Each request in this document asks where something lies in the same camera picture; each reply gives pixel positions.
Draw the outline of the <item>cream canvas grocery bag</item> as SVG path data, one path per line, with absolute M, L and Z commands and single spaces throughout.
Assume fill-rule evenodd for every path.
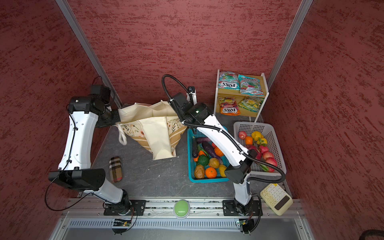
M 119 142 L 128 143 L 128 137 L 153 154 L 154 160 L 176 157 L 176 147 L 187 129 L 168 102 L 154 105 L 135 103 L 118 109 L 120 122 L 116 123 Z

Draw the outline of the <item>orange pumpkin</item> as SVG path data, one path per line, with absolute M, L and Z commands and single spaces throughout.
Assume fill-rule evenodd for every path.
M 218 147 L 216 147 L 216 148 L 214 149 L 214 151 L 215 151 L 215 154 L 216 154 L 217 156 L 219 156 L 220 158 L 224 156 L 224 153 L 223 153 Z

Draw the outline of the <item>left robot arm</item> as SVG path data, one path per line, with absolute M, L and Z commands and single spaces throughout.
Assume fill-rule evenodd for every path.
M 94 195 L 115 215 L 133 212 L 128 193 L 106 178 L 104 169 L 92 169 L 91 148 L 95 128 L 111 127 L 120 121 L 110 108 L 111 90 L 93 85 L 87 96 L 75 96 L 67 107 L 69 133 L 58 169 L 49 172 L 49 181 L 63 188 Z

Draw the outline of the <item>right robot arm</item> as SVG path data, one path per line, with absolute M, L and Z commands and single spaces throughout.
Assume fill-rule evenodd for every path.
M 252 213 L 253 197 L 250 191 L 250 181 L 278 184 L 285 180 L 286 176 L 280 168 L 256 159 L 256 152 L 242 146 L 238 141 L 228 133 L 220 124 L 213 112 L 204 103 L 194 104 L 192 100 L 187 100 L 183 94 L 178 93 L 173 97 L 170 95 L 165 80 L 170 78 L 178 83 L 185 91 L 184 86 L 177 78 L 165 74 L 162 76 L 162 86 L 169 98 L 168 103 L 176 112 L 179 120 L 184 126 L 190 129 L 196 129 L 208 137 L 225 155 L 230 166 L 226 169 L 227 178 L 234 184 L 235 189 L 235 208 L 240 216 L 248 216 Z M 251 165 L 257 163 L 272 168 L 278 172 L 281 177 L 277 180 L 267 180 L 257 177 L 251 177 Z

